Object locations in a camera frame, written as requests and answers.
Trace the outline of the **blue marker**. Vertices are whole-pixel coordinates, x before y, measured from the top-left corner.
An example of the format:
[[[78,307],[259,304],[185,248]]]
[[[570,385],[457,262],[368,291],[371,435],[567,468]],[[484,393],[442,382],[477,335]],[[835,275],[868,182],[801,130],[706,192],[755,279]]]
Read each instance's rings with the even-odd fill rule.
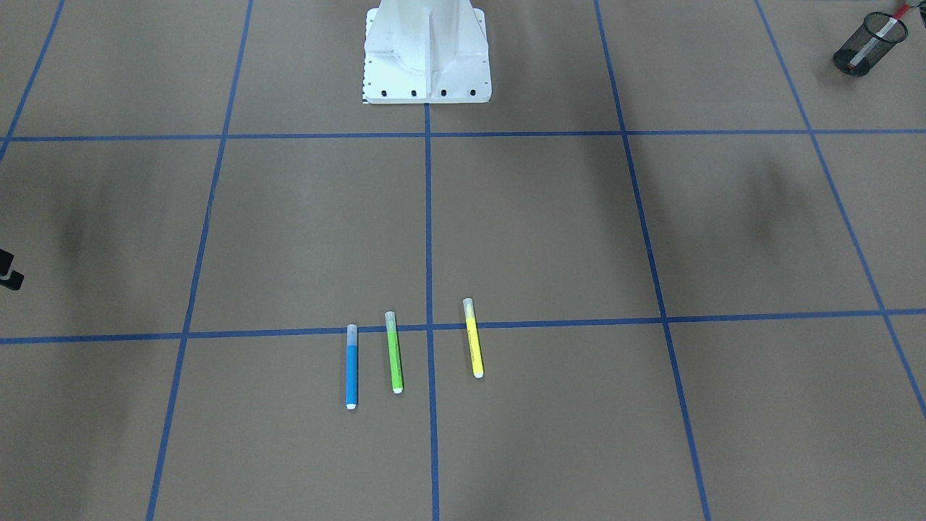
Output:
[[[347,339],[345,339],[345,390],[344,405],[348,411],[357,409],[360,402],[360,351],[358,347],[358,326],[347,324]]]

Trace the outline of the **red marker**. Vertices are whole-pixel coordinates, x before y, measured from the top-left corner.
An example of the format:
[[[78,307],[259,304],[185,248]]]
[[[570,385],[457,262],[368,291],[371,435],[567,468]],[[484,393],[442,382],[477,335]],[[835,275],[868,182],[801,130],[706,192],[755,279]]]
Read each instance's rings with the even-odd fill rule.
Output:
[[[902,19],[916,5],[916,1],[903,1],[893,14],[882,11],[866,14],[856,34],[850,37],[854,39],[854,44],[848,48],[853,50],[853,54],[846,68],[853,72],[862,68],[862,65],[871,69],[887,51],[903,42],[909,31]]]

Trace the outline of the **green marker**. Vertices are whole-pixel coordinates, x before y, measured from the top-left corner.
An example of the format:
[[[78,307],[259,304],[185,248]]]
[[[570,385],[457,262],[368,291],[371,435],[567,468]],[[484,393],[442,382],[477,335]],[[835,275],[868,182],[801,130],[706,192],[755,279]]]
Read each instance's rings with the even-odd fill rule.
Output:
[[[404,377],[396,313],[393,310],[386,311],[386,313],[384,313],[384,322],[387,338],[391,391],[399,395],[404,391]]]

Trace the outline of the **yellow marker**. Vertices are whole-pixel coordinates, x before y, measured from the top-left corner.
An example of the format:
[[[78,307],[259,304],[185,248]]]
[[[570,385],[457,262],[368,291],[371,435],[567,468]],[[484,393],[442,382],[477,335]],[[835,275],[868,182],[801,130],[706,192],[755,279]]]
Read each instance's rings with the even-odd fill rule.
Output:
[[[472,363],[472,373],[476,379],[482,379],[484,376],[484,362],[482,345],[480,345],[480,337],[477,332],[474,301],[471,297],[467,297],[467,299],[463,299],[462,304],[467,331],[467,347],[469,347],[470,363]]]

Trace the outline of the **black mesh cup far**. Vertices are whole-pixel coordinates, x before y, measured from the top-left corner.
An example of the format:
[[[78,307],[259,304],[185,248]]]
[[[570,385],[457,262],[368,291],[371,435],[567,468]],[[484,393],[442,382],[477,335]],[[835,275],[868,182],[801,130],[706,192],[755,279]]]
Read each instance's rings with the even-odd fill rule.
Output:
[[[906,24],[892,14],[882,11],[867,13],[850,39],[833,54],[834,66],[851,77],[864,77],[908,35]]]

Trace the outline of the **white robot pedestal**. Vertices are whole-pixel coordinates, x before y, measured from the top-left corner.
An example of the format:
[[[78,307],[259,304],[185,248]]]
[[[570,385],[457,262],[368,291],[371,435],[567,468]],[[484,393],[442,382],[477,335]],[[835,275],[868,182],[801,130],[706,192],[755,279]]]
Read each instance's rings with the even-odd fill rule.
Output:
[[[362,101],[488,103],[488,27],[470,1],[381,1],[366,12]]]

